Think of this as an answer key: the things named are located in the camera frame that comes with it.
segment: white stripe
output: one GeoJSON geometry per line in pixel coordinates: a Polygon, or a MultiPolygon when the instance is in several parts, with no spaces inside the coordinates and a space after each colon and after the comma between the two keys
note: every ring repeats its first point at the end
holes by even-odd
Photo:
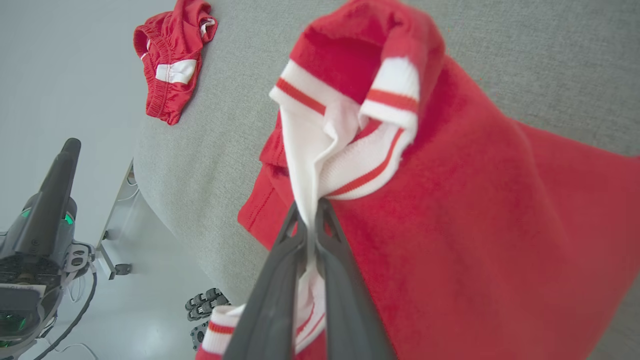
{"type": "Polygon", "coordinates": [[[156,79],[166,83],[188,84],[196,70],[195,60],[181,60],[173,64],[159,64],[156,68],[156,79]]]}
{"type": "Polygon", "coordinates": [[[204,339],[202,340],[202,350],[222,355],[225,353],[229,341],[231,341],[231,334],[220,334],[219,332],[212,332],[207,328],[207,332],[204,334],[204,339]]]}
{"type": "MultiPolygon", "coordinates": [[[[400,87],[401,83],[388,79],[390,74],[393,74],[394,72],[402,73],[402,69],[405,70],[405,74],[408,74],[407,76],[415,75],[417,73],[415,72],[415,68],[413,68],[413,65],[410,63],[406,63],[407,61],[408,60],[406,59],[399,58],[391,59],[391,61],[388,62],[385,60],[384,63],[387,65],[383,68],[387,69],[385,71],[387,75],[380,75],[376,77],[376,79],[378,79],[377,84],[381,88],[384,88],[385,91],[393,90],[397,94],[401,95],[415,95],[419,89],[417,85],[413,86],[411,81],[408,82],[408,89],[403,91],[400,87]]],[[[343,104],[347,104],[345,106],[349,107],[348,104],[350,102],[356,106],[357,110],[357,103],[355,101],[341,94],[320,79],[317,79],[291,60],[287,64],[281,77],[293,87],[318,102],[325,104],[325,106],[327,104],[342,102],[343,104]]],[[[314,137],[329,137],[327,136],[328,134],[324,133],[326,130],[324,127],[326,119],[324,119],[322,115],[318,114],[318,112],[308,108],[296,99],[293,99],[277,86],[271,91],[270,96],[280,104],[280,115],[283,120],[283,132],[288,134],[289,131],[293,131],[289,136],[285,136],[285,140],[287,138],[298,139],[297,141],[300,142],[300,147],[304,147],[304,149],[306,149],[310,144],[310,141],[308,140],[309,136],[312,134],[315,134],[314,137]],[[301,126],[300,123],[304,123],[302,119],[307,121],[310,120],[311,123],[315,125],[308,129],[297,129],[301,126]]],[[[404,148],[411,143],[415,137],[415,133],[417,131],[417,115],[412,111],[402,110],[379,102],[365,100],[363,105],[360,107],[360,115],[361,116],[358,117],[358,122],[361,124],[366,123],[367,117],[380,120],[383,123],[373,133],[348,144],[345,148],[328,158],[324,164],[322,164],[322,170],[320,171],[319,182],[317,185],[317,195],[307,194],[311,199],[309,200],[310,202],[313,202],[312,199],[316,196],[322,197],[327,195],[369,173],[382,164],[390,151],[390,145],[400,127],[406,129],[401,137],[403,141],[406,140],[406,143],[398,141],[395,151],[400,151],[401,154],[402,150],[404,150],[404,148]]],[[[330,143],[330,139],[327,139],[325,146],[329,147],[330,143]]],[[[291,167],[294,162],[289,158],[291,158],[291,156],[297,157],[297,154],[300,154],[299,149],[295,151],[292,149],[295,147],[295,144],[291,143],[291,141],[285,141],[285,153],[287,154],[287,161],[289,162],[289,171],[292,179],[296,177],[298,171],[291,167]]],[[[339,195],[337,198],[354,199],[354,196],[356,195],[360,197],[376,191],[387,183],[387,181],[393,176],[398,167],[400,154],[398,154],[398,156],[392,156],[387,168],[367,186],[361,186],[357,191],[353,190],[349,193],[339,195]]],[[[294,186],[293,191],[296,202],[305,201],[300,198],[300,194],[297,194],[297,192],[300,192],[301,190],[296,191],[294,186]]]]}
{"type": "Polygon", "coordinates": [[[381,102],[365,100],[360,108],[360,113],[372,119],[394,124],[414,134],[418,128],[418,116],[413,111],[399,109],[381,102]]]}
{"type": "Polygon", "coordinates": [[[332,88],[324,81],[313,76],[311,73],[300,67],[300,65],[293,62],[293,60],[289,60],[280,77],[293,85],[294,88],[311,96],[325,106],[333,102],[347,100],[354,101],[350,97],[332,88]]]}
{"type": "Polygon", "coordinates": [[[220,326],[236,327],[243,310],[244,305],[216,306],[211,313],[210,321],[220,326]]]}
{"type": "Polygon", "coordinates": [[[397,130],[393,124],[382,123],[371,134],[347,145],[327,161],[320,175],[322,194],[332,193],[378,167],[387,157],[397,130]]]}
{"type": "Polygon", "coordinates": [[[312,343],[324,330],[326,322],[323,315],[326,312],[324,279],[316,272],[310,280],[311,292],[315,306],[307,325],[296,336],[296,353],[302,351],[312,343]]]}
{"type": "Polygon", "coordinates": [[[420,98],[420,76],[408,58],[386,58],[371,88],[408,96],[417,101],[420,98]]]}
{"type": "Polygon", "coordinates": [[[296,311],[295,329],[300,327],[303,323],[311,317],[312,311],[315,311],[315,299],[312,293],[312,284],[315,279],[314,274],[305,272],[298,279],[298,296],[296,297],[296,305],[298,310],[296,311]]]}
{"type": "Polygon", "coordinates": [[[215,23],[215,19],[207,19],[207,21],[200,26],[200,37],[204,37],[204,35],[207,33],[207,28],[209,26],[215,25],[215,23]]]}
{"type": "Polygon", "coordinates": [[[370,193],[375,192],[377,189],[380,189],[389,180],[391,180],[391,178],[397,171],[400,161],[402,160],[402,153],[406,149],[406,147],[413,142],[413,139],[414,136],[412,136],[410,133],[408,133],[407,131],[403,132],[398,138],[387,167],[385,167],[383,172],[378,177],[354,190],[351,190],[350,192],[344,193],[342,195],[330,196],[329,199],[352,200],[363,197],[365,195],[369,195],[370,193]]]}

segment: gray couch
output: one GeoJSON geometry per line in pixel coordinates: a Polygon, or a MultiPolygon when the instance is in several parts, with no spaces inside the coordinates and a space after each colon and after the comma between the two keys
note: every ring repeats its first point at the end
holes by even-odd
{"type": "MultiPolygon", "coordinates": [[[[141,129],[134,160],[140,190],[211,278],[203,289],[219,287],[236,304],[247,299],[267,255],[236,216],[275,123],[268,92],[304,27],[342,2],[216,0],[220,26],[203,50],[180,123],[148,119],[141,129]]],[[[449,54],[506,115],[640,154],[635,0],[408,2],[431,14],[449,54]]],[[[638,358],[638,310],[637,301],[625,301],[593,359],[638,358]]]]}

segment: red sweatshirt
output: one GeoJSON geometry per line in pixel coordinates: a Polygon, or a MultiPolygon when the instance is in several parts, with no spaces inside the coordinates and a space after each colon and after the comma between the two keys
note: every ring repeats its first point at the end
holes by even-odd
{"type": "MultiPolygon", "coordinates": [[[[340,199],[400,359],[584,359],[639,270],[640,161],[508,118],[444,51],[426,14],[352,1],[305,30],[271,95],[287,121],[332,91],[369,120],[319,195],[340,199]]],[[[283,123],[238,216],[268,249],[294,199],[283,123]]]]}

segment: red fabric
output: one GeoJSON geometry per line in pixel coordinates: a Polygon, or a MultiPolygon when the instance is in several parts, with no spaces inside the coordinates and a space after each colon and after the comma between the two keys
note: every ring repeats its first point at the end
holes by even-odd
{"type": "Polygon", "coordinates": [[[222,355],[213,354],[212,352],[206,352],[202,350],[202,346],[198,348],[198,352],[196,352],[195,360],[222,360],[222,355]]]}
{"type": "Polygon", "coordinates": [[[218,28],[218,21],[215,21],[207,27],[204,35],[200,34],[200,26],[213,19],[210,11],[211,5],[202,0],[178,0],[172,12],[160,13],[136,28],[133,46],[145,66],[147,115],[169,125],[180,120],[182,108],[191,98],[202,66],[200,50],[213,39],[218,28]],[[173,64],[181,60],[196,60],[195,73],[188,84],[156,79],[159,64],[173,64]]]}
{"type": "MultiPolygon", "coordinates": [[[[584,359],[640,268],[640,161],[507,118],[395,1],[316,20],[291,59],[362,102],[421,42],[413,145],[377,192],[333,201],[399,358],[584,359]]],[[[238,221],[270,249],[293,200],[279,121],[260,160],[238,221]]]]}

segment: black cable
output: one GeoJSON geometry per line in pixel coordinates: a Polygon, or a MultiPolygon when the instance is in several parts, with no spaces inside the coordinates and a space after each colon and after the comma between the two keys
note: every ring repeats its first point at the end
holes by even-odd
{"type": "Polygon", "coordinates": [[[82,310],[80,310],[80,313],[78,313],[78,315],[76,316],[76,319],[74,320],[74,322],[71,323],[71,325],[69,325],[67,330],[65,330],[65,332],[63,332],[62,335],[60,335],[60,337],[56,341],[54,341],[51,345],[49,345],[47,350],[44,350],[42,354],[38,355],[38,357],[36,357],[34,360],[42,360],[49,352],[51,352],[53,349],[58,347],[58,345],[60,345],[62,340],[64,340],[67,337],[67,335],[69,335],[71,330],[73,330],[73,328],[78,324],[78,322],[80,322],[80,319],[82,318],[86,310],[89,308],[89,303],[93,299],[93,295],[95,294],[95,287],[98,283],[98,275],[95,272],[95,268],[92,270],[93,270],[93,285],[91,287],[91,292],[89,293],[89,297],[86,298],[86,302],[82,307],[82,310]]]}
{"type": "Polygon", "coordinates": [[[40,338],[46,338],[46,337],[47,337],[47,335],[49,334],[49,332],[51,331],[51,329],[53,329],[53,325],[56,325],[56,321],[57,321],[57,320],[58,320],[58,315],[56,315],[56,317],[54,317],[54,318],[51,320],[51,324],[50,324],[50,325],[47,325],[46,330],[45,330],[42,334],[40,334],[40,336],[38,337],[38,339],[40,339],[40,338]]]}

